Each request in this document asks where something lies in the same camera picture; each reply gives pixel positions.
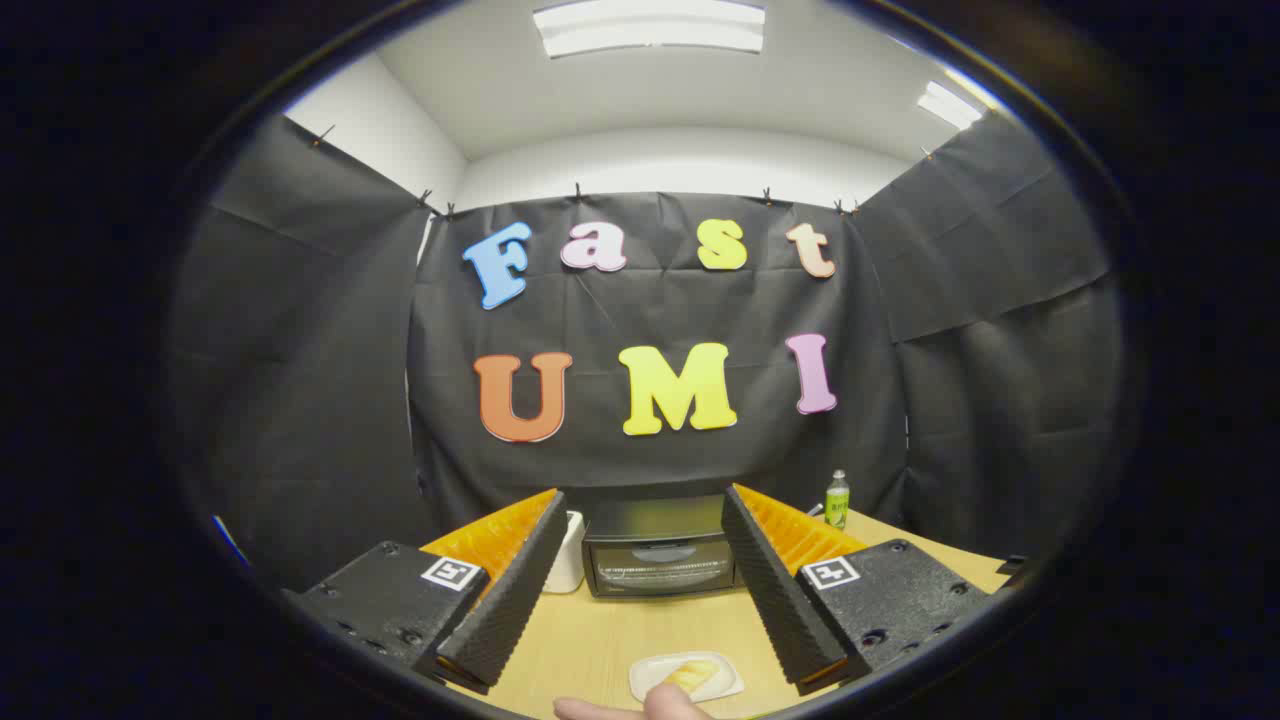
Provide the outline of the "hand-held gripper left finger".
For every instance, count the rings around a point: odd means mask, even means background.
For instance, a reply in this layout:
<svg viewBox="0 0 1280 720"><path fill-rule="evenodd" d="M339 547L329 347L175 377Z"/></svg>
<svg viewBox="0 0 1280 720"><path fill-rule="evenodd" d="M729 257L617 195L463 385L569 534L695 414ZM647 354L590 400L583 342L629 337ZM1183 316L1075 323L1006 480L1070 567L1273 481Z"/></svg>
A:
<svg viewBox="0 0 1280 720"><path fill-rule="evenodd" d="M486 694L531 618L568 528L547 489L421 547L384 541L289 601L348 646Z"/></svg>

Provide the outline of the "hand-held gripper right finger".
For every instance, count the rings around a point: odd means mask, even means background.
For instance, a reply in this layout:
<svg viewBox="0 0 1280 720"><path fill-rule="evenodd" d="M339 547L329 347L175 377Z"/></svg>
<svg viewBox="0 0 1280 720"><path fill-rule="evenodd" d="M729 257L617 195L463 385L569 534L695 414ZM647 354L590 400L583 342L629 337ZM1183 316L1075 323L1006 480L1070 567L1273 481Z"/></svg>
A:
<svg viewBox="0 0 1280 720"><path fill-rule="evenodd" d="M1001 587L1001 562L852 512L838 529L733 484L722 528L785 680L812 694L902 666Z"/></svg>

